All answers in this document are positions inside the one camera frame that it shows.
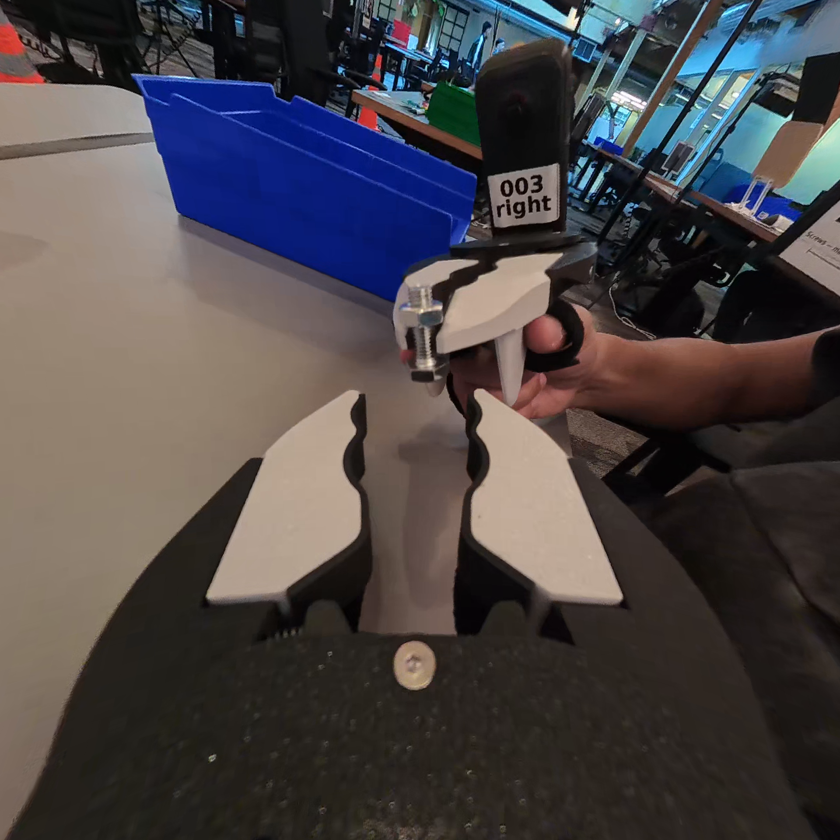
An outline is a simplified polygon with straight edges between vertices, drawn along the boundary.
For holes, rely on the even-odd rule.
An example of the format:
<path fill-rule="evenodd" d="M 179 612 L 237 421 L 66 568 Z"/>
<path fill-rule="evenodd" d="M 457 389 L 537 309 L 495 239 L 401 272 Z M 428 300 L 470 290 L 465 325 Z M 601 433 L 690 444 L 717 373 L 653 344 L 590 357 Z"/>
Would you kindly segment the thick steel bolt with nut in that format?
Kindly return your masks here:
<path fill-rule="evenodd" d="M 393 310 L 395 337 L 402 349 L 413 353 L 412 380 L 432 396 L 442 393 L 449 374 L 448 354 L 436 344 L 444 320 L 445 301 L 436 297 L 432 281 L 405 278 Z"/>

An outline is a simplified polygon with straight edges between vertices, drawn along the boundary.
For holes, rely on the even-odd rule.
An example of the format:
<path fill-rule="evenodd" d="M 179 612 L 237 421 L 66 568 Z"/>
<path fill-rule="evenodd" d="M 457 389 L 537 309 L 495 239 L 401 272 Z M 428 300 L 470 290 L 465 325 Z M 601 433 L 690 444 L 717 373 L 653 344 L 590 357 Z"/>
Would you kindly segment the wooden table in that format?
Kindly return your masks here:
<path fill-rule="evenodd" d="M 410 91 L 355 90 L 351 93 L 353 103 L 362 109 L 374 111 L 407 144 L 442 160 L 464 164 L 471 171 L 480 168 L 480 147 L 430 125 L 425 112 L 416 113 L 417 108 L 408 104 L 408 98 L 412 95 Z"/>

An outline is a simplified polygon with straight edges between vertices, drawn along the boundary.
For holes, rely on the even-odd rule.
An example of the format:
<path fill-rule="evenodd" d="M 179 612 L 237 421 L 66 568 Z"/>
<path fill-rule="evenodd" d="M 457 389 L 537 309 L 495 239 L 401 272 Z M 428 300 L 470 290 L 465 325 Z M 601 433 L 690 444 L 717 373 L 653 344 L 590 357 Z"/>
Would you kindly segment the person's right hand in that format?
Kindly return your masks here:
<path fill-rule="evenodd" d="M 577 364 L 567 369 L 538 373 L 523 372 L 517 399 L 511 404 L 514 411 L 534 420 L 561 414 L 572 407 L 595 370 L 599 334 L 592 315 L 573 305 L 584 327 L 584 341 L 577 355 Z M 527 350 L 534 354 L 551 354 L 565 348 L 568 340 L 562 324 L 546 314 L 528 324 L 523 330 Z M 480 348 L 454 359 L 450 365 L 455 398 L 466 409 L 469 396 L 481 389 L 503 401 L 494 350 Z"/>

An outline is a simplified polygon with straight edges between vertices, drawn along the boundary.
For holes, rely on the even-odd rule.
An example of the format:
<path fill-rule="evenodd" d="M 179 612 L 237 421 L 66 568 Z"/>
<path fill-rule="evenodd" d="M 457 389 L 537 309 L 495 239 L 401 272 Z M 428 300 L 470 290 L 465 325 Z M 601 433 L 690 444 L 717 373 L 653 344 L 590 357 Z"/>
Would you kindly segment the green plastic bin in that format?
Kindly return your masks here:
<path fill-rule="evenodd" d="M 480 147 L 476 94 L 471 88 L 438 82 L 428 97 L 426 119 L 430 125 Z"/>

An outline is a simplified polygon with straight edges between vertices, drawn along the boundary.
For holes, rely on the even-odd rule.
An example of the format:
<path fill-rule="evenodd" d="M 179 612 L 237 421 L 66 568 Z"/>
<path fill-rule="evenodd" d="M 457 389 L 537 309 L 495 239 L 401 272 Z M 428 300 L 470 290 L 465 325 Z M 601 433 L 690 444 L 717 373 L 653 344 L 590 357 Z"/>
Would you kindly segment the person's dark shirt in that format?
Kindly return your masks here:
<path fill-rule="evenodd" d="M 813 832 L 838 838 L 838 329 L 812 370 L 815 409 L 744 467 L 637 511 L 737 649 Z"/>

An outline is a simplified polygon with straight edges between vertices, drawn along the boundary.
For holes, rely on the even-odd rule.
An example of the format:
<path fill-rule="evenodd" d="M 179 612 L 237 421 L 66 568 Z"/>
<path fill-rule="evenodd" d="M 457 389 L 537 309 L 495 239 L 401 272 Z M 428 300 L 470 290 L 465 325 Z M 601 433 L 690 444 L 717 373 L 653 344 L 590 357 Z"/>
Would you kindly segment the blue plastic bin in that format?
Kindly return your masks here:
<path fill-rule="evenodd" d="M 266 83 L 133 79 L 184 217 L 389 302 L 466 236 L 470 172 Z"/>

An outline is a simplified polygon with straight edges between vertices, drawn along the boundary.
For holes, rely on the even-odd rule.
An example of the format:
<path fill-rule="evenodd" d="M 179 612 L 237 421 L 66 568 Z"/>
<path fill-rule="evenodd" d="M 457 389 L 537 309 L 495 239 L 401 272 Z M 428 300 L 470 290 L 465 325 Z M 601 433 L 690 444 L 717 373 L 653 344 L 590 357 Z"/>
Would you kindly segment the framed marker sign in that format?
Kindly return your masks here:
<path fill-rule="evenodd" d="M 786 268 L 839 295 L 839 184 L 806 208 L 781 237 L 778 257 Z"/>

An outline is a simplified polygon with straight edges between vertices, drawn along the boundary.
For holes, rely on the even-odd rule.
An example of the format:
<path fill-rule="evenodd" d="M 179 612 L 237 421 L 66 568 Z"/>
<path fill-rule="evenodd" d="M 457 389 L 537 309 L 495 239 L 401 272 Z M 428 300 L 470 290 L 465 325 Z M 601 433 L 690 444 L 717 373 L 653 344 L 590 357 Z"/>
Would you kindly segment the document stand with black board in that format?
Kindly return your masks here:
<path fill-rule="evenodd" d="M 779 128 L 756 164 L 741 202 L 734 206 L 736 210 L 746 215 L 751 195 L 757 192 L 751 208 L 751 216 L 757 217 L 772 188 L 789 184 L 838 117 L 839 54 L 810 56 L 802 69 L 791 120 Z"/>

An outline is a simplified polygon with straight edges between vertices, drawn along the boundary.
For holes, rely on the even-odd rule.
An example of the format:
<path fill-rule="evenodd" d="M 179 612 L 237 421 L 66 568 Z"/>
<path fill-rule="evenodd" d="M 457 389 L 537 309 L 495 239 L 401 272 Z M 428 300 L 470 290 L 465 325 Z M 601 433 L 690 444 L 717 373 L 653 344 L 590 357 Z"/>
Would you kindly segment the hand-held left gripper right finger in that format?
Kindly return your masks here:
<path fill-rule="evenodd" d="M 468 400 L 467 472 L 458 534 L 456 632 L 518 604 L 538 635 L 568 636 L 560 606 L 621 606 L 571 459 L 540 426 L 483 390 Z"/>

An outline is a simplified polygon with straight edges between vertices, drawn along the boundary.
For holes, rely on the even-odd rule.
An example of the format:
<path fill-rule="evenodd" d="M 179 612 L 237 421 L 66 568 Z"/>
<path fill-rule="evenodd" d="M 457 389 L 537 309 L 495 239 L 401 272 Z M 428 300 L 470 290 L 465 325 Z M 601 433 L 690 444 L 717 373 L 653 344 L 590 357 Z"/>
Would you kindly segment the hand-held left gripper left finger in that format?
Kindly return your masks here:
<path fill-rule="evenodd" d="M 362 487 L 366 401 L 347 391 L 270 446 L 206 591 L 212 606 L 273 604 L 303 624 L 335 603 L 353 631 L 371 578 L 371 520 Z"/>

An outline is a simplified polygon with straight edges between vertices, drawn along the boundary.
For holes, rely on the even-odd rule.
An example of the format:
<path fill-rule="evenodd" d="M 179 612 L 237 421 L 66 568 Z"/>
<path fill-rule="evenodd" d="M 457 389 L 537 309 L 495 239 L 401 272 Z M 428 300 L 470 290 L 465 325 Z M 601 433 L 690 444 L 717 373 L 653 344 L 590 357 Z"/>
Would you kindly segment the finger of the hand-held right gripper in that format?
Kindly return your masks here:
<path fill-rule="evenodd" d="M 436 350 L 444 354 L 494 342 L 503 400 L 509 406 L 522 386 L 523 330 L 549 307 L 552 264 L 552 253 L 500 259 L 495 269 L 454 292 L 437 331 Z"/>
<path fill-rule="evenodd" d="M 477 270 L 478 270 L 478 261 L 476 259 L 451 259 L 451 258 L 438 258 L 438 259 L 428 259 L 423 262 L 417 263 L 414 266 L 411 266 L 407 273 L 402 280 L 401 285 L 404 282 L 404 279 L 409 277 L 416 280 L 431 280 L 434 285 L 434 292 L 437 298 L 444 300 L 445 303 L 445 313 L 448 308 L 448 304 L 450 303 L 451 298 L 453 297 L 455 291 L 459 288 L 464 286 L 465 284 L 475 280 L 477 278 Z M 393 307 L 395 306 L 397 293 L 399 292 L 401 285 L 399 286 L 396 294 L 395 294 L 395 301 Z M 395 341 L 397 346 L 400 350 L 405 350 L 400 347 L 397 342 L 396 336 Z"/>

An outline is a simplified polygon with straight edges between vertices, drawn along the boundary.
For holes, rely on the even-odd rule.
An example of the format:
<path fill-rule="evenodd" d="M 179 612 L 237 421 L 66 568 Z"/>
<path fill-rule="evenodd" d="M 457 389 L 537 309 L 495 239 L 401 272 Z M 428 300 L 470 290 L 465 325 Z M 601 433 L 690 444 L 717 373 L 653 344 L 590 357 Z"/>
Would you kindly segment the person's right forearm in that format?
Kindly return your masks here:
<path fill-rule="evenodd" d="M 837 345 L 837 329 L 737 344 L 603 335 L 574 406 L 674 431 L 801 417 L 822 397 L 815 349 Z"/>

